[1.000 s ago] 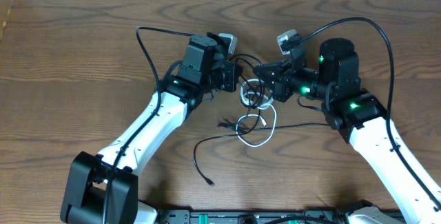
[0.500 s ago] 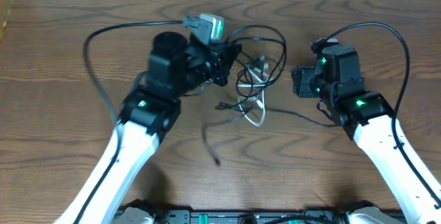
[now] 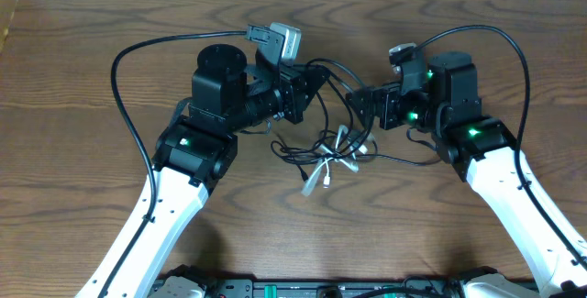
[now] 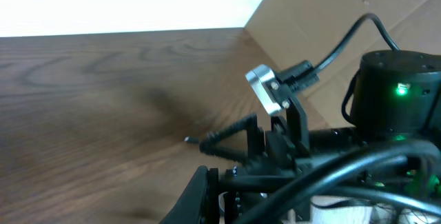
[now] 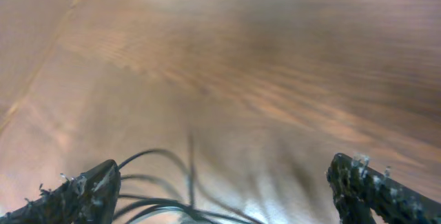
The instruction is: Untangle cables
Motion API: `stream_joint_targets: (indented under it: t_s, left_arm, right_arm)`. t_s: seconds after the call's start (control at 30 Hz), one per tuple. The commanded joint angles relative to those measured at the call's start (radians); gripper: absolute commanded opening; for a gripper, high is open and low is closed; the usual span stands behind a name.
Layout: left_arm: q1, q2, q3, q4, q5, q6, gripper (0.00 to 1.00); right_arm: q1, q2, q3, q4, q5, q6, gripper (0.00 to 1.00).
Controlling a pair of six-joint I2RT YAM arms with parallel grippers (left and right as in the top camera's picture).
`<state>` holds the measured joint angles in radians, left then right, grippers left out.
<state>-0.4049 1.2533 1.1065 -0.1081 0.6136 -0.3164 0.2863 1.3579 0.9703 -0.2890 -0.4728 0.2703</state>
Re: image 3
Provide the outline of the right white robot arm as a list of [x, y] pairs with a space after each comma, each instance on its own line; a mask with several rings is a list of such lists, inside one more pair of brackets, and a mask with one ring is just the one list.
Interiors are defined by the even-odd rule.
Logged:
[[404, 59], [391, 50], [399, 79], [363, 87], [346, 98], [362, 123], [408, 125], [428, 133], [437, 155], [491, 207], [531, 270], [536, 287], [508, 281], [491, 268], [449, 282], [454, 297], [583, 297], [586, 241], [549, 198], [505, 124], [482, 112], [477, 70], [464, 52]]

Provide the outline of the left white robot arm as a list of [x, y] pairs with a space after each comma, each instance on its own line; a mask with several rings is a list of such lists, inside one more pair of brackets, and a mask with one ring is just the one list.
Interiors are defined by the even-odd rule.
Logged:
[[280, 49], [215, 44], [200, 51], [192, 94], [161, 133], [139, 199], [81, 297], [145, 297], [178, 238], [238, 154], [238, 133], [272, 116], [297, 124], [327, 81], [321, 66]]

